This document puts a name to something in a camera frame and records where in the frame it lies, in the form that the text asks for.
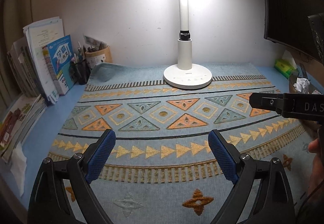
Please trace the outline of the person's right hand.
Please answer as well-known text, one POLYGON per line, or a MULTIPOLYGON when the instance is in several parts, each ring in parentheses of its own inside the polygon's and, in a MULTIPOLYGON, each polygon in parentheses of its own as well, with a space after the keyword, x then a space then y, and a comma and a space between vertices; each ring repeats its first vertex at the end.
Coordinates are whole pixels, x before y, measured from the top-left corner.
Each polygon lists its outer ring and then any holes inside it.
POLYGON ((308 151, 309 153, 315 154, 308 186, 308 195, 310 195, 311 192, 323 181, 323 165, 321 162, 321 148, 318 138, 309 143, 308 151))

